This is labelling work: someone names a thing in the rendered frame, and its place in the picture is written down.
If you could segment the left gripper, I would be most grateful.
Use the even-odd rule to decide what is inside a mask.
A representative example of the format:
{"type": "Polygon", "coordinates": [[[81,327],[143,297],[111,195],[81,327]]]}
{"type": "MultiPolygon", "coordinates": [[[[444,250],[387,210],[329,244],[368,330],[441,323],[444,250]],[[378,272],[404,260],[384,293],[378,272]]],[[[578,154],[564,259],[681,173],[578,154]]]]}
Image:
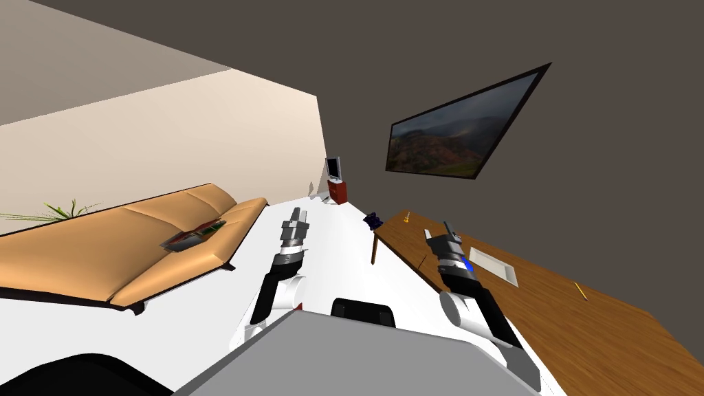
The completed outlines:
{"type": "Polygon", "coordinates": [[[294,208],[289,221],[282,223],[281,250],[303,251],[303,240],[306,237],[309,224],[307,224],[307,211],[294,208]]]}

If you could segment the white rectangular tray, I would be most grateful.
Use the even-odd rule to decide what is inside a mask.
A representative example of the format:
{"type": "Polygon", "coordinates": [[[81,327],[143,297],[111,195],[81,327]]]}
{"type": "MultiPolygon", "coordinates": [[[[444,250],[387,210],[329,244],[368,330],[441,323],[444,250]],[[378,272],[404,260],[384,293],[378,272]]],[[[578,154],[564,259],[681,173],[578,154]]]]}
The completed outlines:
{"type": "Polygon", "coordinates": [[[475,247],[470,248],[469,261],[514,285],[515,287],[519,287],[515,268],[513,266],[498,260],[489,254],[483,253],[475,247]]]}

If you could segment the orange sofa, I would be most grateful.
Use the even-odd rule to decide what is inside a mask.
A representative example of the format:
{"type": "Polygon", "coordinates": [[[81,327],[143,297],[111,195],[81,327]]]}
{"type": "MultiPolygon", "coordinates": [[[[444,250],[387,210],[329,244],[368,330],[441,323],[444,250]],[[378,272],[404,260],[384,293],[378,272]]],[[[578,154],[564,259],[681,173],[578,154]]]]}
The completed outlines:
{"type": "Polygon", "coordinates": [[[231,259],[267,200],[214,184],[0,235],[0,299],[144,311],[231,259]]]}

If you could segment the framed landscape picture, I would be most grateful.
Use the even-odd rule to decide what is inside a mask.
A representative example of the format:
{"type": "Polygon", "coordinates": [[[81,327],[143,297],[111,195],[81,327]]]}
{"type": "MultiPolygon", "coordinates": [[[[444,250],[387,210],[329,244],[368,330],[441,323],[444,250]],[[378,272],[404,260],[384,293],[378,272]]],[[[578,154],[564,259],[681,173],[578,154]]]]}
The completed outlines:
{"type": "Polygon", "coordinates": [[[392,123],[385,170],[476,179],[550,66],[392,123]]]}

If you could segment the red cabinet with monitor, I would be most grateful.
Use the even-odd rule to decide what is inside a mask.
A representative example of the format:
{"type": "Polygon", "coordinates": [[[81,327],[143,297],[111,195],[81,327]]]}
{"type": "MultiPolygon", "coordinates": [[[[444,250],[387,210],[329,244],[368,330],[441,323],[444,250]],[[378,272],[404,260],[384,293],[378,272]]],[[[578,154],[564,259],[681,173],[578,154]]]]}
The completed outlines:
{"type": "Polygon", "coordinates": [[[339,157],[328,157],[326,159],[326,168],[328,173],[327,185],[329,195],[338,205],[348,201],[347,185],[342,179],[342,170],[339,157]]]}

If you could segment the green plant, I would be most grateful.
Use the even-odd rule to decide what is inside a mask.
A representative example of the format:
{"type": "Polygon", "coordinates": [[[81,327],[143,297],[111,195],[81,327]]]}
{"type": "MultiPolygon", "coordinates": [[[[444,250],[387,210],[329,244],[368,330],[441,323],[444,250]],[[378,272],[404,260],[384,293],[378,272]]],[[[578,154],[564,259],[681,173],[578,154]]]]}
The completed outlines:
{"type": "Polygon", "coordinates": [[[10,220],[10,221],[33,221],[41,223],[53,223],[57,221],[64,221],[83,215],[88,215],[91,210],[102,203],[95,203],[87,206],[79,206],[75,199],[71,200],[71,203],[66,209],[60,206],[53,206],[49,203],[43,203],[47,208],[47,212],[38,212],[37,214],[8,214],[0,213],[0,219],[10,220]]]}

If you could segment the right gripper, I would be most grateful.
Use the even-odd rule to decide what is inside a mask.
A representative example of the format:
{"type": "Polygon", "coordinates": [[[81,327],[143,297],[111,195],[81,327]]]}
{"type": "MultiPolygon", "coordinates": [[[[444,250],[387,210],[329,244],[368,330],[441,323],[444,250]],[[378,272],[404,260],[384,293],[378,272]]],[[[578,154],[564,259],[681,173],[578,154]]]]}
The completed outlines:
{"type": "Polygon", "coordinates": [[[444,221],[443,224],[447,234],[432,237],[428,229],[423,229],[428,246],[437,257],[440,265],[466,265],[460,235],[447,221],[444,221]]]}

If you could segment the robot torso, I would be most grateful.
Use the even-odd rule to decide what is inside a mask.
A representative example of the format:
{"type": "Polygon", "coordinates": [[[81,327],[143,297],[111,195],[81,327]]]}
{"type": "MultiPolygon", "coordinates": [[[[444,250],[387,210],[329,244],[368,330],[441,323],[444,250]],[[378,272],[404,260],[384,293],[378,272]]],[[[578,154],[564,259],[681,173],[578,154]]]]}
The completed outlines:
{"type": "Polygon", "coordinates": [[[173,396],[541,396],[517,347],[505,363],[463,340],[303,310],[243,343],[173,396]]]}

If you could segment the brown wooden table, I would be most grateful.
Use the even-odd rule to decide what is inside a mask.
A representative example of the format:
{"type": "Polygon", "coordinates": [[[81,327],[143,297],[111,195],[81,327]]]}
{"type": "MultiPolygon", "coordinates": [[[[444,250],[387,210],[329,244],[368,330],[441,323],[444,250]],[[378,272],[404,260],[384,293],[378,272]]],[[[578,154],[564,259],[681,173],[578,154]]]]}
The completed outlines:
{"type": "Polygon", "coordinates": [[[701,365],[649,313],[581,285],[495,245],[462,234],[515,268],[519,287],[475,272],[567,396],[704,396],[701,365]]]}

